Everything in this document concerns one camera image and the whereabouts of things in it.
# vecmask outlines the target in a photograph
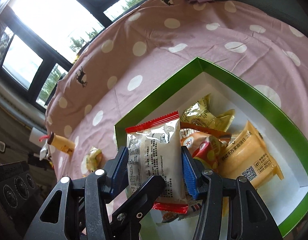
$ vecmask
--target qr code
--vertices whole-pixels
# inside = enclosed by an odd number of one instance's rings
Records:
[[[244,177],[246,177],[249,181],[251,181],[251,180],[253,180],[253,179],[255,179],[257,177],[257,174],[256,174],[256,172],[255,172],[255,170],[253,169],[252,166],[249,167],[246,171],[244,171],[242,173],[242,175]]]

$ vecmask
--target polka dot tablecloth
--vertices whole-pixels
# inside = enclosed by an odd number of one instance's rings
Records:
[[[308,39],[301,32],[236,1],[148,0],[99,35],[58,83],[46,126],[76,148],[69,158],[50,147],[57,178],[81,178],[92,146],[103,150],[103,163],[113,158],[115,123],[197,56],[254,86],[308,139]],[[115,199],[109,214],[125,199]]]

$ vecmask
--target yellow bottle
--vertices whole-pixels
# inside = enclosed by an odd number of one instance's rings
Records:
[[[71,140],[56,135],[54,132],[51,132],[51,135],[48,139],[48,144],[53,145],[56,149],[68,154],[72,155],[75,149],[75,143]]]

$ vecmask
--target window frame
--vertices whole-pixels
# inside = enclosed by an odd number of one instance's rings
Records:
[[[144,1],[134,5],[129,10],[118,16],[113,21],[110,20],[105,14],[109,7],[120,0],[77,0],[83,7],[85,7],[96,20],[100,22],[104,26],[104,29],[101,30],[91,41],[89,41],[78,53],[80,55],[82,51],[91,43],[97,36],[100,35],[107,27],[113,24],[116,20],[121,18],[123,15],[127,14],[129,11],[133,10]],[[60,53],[58,53],[55,49],[53,49],[48,43],[46,43],[42,38],[40,38],[34,31],[32,31],[26,24],[24,24],[21,19],[14,13],[14,11],[7,5],[0,14],[0,20],[3,21],[13,32],[13,37],[9,41],[8,47],[6,49],[4,59],[6,57],[6,53],[13,41],[15,35],[17,35],[31,50],[33,50],[43,61],[39,66],[35,76],[30,84],[29,89],[27,90],[24,86],[22,86],[19,82],[17,82],[8,72],[3,69],[3,62],[0,65],[0,77],[6,82],[9,87],[11,87],[17,95],[21,98],[35,106],[41,112],[45,113],[46,109],[36,102],[39,93],[46,82],[49,74],[53,70],[56,64],[59,64],[62,68],[64,68],[67,72],[70,71],[73,64],[69,62],[65,57],[63,57]],[[55,90],[52,90],[47,103],[53,97]]]

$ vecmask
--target speaker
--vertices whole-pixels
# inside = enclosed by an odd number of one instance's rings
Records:
[[[0,165],[0,239],[23,239],[42,204],[27,162]]]

